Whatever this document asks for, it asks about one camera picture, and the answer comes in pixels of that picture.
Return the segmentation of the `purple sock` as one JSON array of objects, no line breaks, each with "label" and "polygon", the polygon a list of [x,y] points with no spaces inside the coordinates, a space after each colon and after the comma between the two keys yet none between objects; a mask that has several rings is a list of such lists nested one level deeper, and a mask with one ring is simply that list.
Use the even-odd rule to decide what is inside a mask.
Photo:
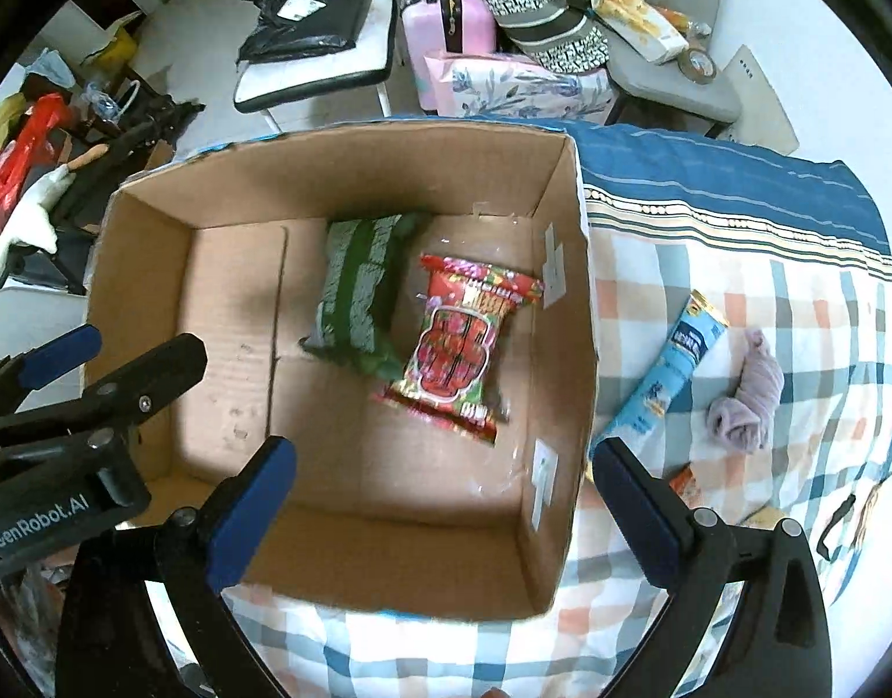
[{"label": "purple sock", "polygon": [[747,331],[745,340],[738,386],[731,396],[716,398],[709,405],[706,427],[717,443],[753,454],[769,443],[785,376],[760,329]]}]

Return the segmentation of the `green snack packet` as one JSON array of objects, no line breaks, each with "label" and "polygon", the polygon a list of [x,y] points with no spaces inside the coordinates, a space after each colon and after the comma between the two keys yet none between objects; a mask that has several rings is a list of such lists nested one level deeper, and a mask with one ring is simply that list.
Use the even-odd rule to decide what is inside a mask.
[{"label": "green snack packet", "polygon": [[312,331],[299,340],[302,350],[383,382],[399,378],[405,362],[390,327],[408,251],[430,220],[414,211],[329,224],[328,269]]}]

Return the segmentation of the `red snack packet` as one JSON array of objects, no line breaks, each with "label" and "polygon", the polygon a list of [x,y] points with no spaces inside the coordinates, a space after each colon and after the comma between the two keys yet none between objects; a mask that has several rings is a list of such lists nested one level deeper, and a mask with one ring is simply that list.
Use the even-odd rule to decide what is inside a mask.
[{"label": "red snack packet", "polygon": [[428,271],[421,332],[405,371],[381,398],[492,446],[498,425],[485,382],[501,328],[519,307],[542,299],[542,281],[452,255],[424,254],[421,265]]}]

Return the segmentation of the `grey chair near left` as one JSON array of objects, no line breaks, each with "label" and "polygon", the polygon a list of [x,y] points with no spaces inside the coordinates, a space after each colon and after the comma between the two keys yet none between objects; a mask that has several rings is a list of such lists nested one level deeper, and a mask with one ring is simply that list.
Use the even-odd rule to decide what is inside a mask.
[{"label": "grey chair near left", "polygon": [[[0,290],[0,360],[47,345],[86,326],[87,301],[59,291],[9,287]],[[80,397],[83,363],[27,394],[18,411],[62,404]]]}]

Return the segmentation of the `orange snack packet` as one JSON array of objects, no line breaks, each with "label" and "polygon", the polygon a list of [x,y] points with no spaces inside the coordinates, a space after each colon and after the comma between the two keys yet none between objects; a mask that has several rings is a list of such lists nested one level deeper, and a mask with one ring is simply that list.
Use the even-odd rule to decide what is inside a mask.
[{"label": "orange snack packet", "polygon": [[696,509],[705,504],[703,490],[696,480],[692,465],[685,465],[683,469],[679,469],[671,478],[670,487],[689,509]]}]

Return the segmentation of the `blue long snack stick pack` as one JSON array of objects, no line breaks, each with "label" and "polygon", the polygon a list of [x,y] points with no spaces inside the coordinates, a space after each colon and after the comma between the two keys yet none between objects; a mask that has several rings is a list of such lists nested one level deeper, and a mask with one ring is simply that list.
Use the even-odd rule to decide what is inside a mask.
[{"label": "blue long snack stick pack", "polygon": [[712,306],[701,291],[690,291],[659,356],[602,430],[600,438],[619,438],[630,447],[643,444],[663,424],[668,409],[727,328],[723,312]]}]

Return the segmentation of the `white goose plush toy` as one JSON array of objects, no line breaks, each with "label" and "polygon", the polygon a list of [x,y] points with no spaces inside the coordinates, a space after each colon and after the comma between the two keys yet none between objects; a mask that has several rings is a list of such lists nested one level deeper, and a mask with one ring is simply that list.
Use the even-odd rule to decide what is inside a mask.
[{"label": "white goose plush toy", "polygon": [[13,246],[37,247],[48,255],[58,252],[58,235],[49,213],[67,192],[76,173],[103,158],[108,151],[108,144],[94,145],[86,153],[45,173],[27,189],[0,233],[0,283],[7,274],[7,257]]}]

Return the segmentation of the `plaid checkered tablecloth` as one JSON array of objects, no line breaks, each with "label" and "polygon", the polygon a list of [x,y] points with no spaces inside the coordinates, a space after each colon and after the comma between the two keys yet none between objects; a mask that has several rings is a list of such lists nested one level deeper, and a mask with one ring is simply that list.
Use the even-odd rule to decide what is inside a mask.
[{"label": "plaid checkered tablecloth", "polygon": [[[892,255],[882,215],[843,161],[810,162],[676,131],[578,123],[597,269],[596,419],[607,424],[651,367],[690,291],[728,329],[663,424],[638,446],[668,480],[692,465],[727,522],[791,517],[827,602],[858,565],[867,509],[892,471]],[[785,384],[765,449],[712,440],[760,329]],[[596,493],[583,490],[552,608],[517,622],[433,621],[228,594],[237,622],[296,696],[592,696],[659,613]]]}]

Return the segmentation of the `red plastic bag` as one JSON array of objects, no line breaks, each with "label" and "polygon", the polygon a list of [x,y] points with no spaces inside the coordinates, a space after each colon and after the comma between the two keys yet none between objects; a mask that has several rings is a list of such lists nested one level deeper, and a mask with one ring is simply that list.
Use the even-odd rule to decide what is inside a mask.
[{"label": "red plastic bag", "polygon": [[31,113],[18,136],[0,151],[0,233],[15,209],[29,172],[34,167],[54,166],[59,148],[49,142],[49,134],[69,128],[73,112],[59,93],[48,93],[31,106]]}]

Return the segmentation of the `open cardboard box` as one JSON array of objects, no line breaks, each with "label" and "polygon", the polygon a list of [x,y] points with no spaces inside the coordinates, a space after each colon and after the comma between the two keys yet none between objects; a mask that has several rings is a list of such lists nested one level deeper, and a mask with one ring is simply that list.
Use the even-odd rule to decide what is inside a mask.
[{"label": "open cardboard box", "polygon": [[144,523],[281,436],[294,484],[250,583],[459,621],[552,605],[597,362],[566,131],[344,124],[136,175],[106,205],[87,318],[88,382],[177,334],[208,355],[133,447]]}]

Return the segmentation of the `black plastic bag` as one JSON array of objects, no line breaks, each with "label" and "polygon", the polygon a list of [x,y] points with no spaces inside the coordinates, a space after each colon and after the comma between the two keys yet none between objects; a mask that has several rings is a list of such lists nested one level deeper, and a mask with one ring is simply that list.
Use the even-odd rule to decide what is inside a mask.
[{"label": "black plastic bag", "polygon": [[239,46],[237,63],[324,57],[356,47],[372,0],[244,0],[257,25]]}]

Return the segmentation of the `floral pink package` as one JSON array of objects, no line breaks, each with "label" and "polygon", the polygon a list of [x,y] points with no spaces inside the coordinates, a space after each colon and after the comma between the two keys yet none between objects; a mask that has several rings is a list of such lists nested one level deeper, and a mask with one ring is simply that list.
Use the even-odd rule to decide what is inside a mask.
[{"label": "floral pink package", "polygon": [[558,74],[517,55],[433,52],[424,57],[441,117],[561,118],[603,123],[616,91],[605,69]]}]

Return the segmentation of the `brown tape roll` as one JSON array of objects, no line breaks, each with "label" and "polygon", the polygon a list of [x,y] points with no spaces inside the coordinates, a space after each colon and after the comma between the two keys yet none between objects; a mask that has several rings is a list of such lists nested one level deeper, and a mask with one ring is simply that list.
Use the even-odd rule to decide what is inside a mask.
[{"label": "brown tape roll", "polygon": [[681,73],[694,84],[708,85],[716,79],[719,68],[709,55],[700,47],[689,47],[676,58]]}]

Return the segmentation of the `pink suitcase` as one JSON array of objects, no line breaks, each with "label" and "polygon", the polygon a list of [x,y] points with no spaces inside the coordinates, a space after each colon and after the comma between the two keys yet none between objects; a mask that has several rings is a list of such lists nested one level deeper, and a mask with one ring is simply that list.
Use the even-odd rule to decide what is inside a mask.
[{"label": "pink suitcase", "polygon": [[487,55],[496,51],[496,20],[484,0],[400,0],[400,17],[419,106],[424,112],[436,111],[428,55]]}]

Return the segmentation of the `patterned tote bag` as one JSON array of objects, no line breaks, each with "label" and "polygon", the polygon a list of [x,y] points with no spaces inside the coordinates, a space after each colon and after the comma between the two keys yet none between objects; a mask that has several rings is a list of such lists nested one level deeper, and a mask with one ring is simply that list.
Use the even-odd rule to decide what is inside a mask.
[{"label": "patterned tote bag", "polygon": [[484,2],[510,42],[547,71],[580,76],[607,65],[607,36],[591,0]]}]

